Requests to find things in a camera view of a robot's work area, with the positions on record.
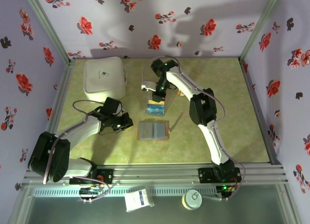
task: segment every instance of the lid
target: lid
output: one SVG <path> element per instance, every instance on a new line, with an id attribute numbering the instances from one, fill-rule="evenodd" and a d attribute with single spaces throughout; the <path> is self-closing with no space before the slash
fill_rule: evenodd
<path id="1" fill-rule="evenodd" d="M 202 196 L 196 190 L 189 190 L 185 194 L 185 203 L 192 209 L 197 209 L 202 204 Z"/>
<path id="2" fill-rule="evenodd" d="M 124 84 L 124 69 L 121 58 L 110 57 L 90 60 L 85 63 L 84 90 L 86 93 L 119 90 Z"/>

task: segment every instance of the white container with lid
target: white container with lid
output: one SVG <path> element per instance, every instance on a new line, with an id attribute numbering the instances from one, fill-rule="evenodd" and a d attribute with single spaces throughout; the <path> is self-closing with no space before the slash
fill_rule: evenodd
<path id="1" fill-rule="evenodd" d="M 182 196 L 182 204 L 188 210 L 198 209 L 202 204 L 202 196 L 196 190 L 188 190 Z"/>
<path id="2" fill-rule="evenodd" d="M 104 102 L 107 97 L 125 96 L 125 77 L 121 58 L 90 60 L 84 66 L 84 92 L 89 100 Z"/>

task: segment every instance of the robotic arm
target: robotic arm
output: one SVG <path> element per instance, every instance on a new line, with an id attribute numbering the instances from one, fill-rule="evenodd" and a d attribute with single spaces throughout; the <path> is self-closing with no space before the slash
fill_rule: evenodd
<path id="1" fill-rule="evenodd" d="M 122 103 L 108 97 L 103 106 L 88 113 L 86 122 L 68 128 L 68 130 L 73 129 L 57 142 L 49 167 L 48 179 L 53 182 L 58 182 L 63 177 L 79 176 L 95 179 L 98 176 L 97 165 L 84 158 L 69 159 L 70 150 L 79 142 L 103 131 L 106 127 L 111 127 L 115 133 L 118 133 L 131 126 L 133 126 L 132 119 L 128 113 L 122 111 Z M 55 134 L 44 132 L 39 136 L 29 160 L 29 170 L 44 176 L 52 145 L 63 132 L 59 131 Z"/>
<path id="2" fill-rule="evenodd" d="M 164 101 L 166 91 L 171 84 L 174 84 L 189 100 L 189 115 L 193 123 L 201 129 L 204 138 L 211 152 L 211 160 L 214 166 L 214 174 L 220 180 L 230 178 L 234 172 L 234 163 L 223 152 L 226 151 L 220 137 L 216 121 L 217 107 L 215 100 L 200 92 L 204 91 L 214 96 L 213 91 L 204 89 L 197 85 L 179 68 L 174 60 L 163 63 L 155 60 L 151 66 L 153 72 L 159 77 L 157 83 L 143 82 L 143 91 L 152 91 L 152 100 L 155 102 Z"/>

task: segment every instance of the floral wallpaper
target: floral wallpaper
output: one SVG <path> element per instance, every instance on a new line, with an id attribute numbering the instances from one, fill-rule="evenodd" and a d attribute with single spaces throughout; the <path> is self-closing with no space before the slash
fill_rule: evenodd
<path id="1" fill-rule="evenodd" d="M 310 213 L 310 7 L 279 0 L 245 60 L 303 223 Z"/>
<path id="2" fill-rule="evenodd" d="M 6 224 L 65 63 L 27 0 L 0 0 L 0 13 L 0 223 Z"/>
<path id="3" fill-rule="evenodd" d="M 268 0 L 38 0 L 68 57 L 238 57 Z M 268 45 L 262 41 L 262 49 Z"/>

